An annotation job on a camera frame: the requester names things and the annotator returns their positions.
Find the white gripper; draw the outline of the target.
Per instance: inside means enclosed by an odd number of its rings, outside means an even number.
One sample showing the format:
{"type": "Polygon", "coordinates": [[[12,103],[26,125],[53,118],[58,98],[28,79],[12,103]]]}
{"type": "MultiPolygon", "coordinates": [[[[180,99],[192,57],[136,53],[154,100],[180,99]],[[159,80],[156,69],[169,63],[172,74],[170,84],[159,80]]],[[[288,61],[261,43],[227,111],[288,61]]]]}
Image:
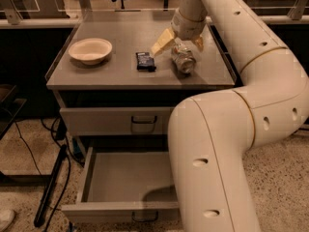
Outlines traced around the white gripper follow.
{"type": "Polygon", "coordinates": [[[206,16],[206,10],[193,10],[186,14],[180,8],[177,8],[171,21],[172,28],[166,28],[153,44],[151,47],[152,55],[156,56],[170,48],[174,44],[176,36],[183,41],[194,40],[194,44],[202,52],[204,40],[200,35],[206,25],[206,16]]]}

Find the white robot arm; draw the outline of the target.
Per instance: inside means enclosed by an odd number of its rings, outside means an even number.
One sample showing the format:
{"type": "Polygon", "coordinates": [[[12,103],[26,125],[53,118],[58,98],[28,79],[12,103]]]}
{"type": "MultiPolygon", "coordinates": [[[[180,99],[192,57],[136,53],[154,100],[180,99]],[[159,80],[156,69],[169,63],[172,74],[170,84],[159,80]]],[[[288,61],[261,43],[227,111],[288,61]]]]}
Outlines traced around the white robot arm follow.
{"type": "Polygon", "coordinates": [[[242,84],[181,101],[168,125],[184,232],[261,232],[242,164],[309,116],[309,80],[285,43],[242,0],[182,0],[153,53],[196,40],[210,20],[242,84]]]}

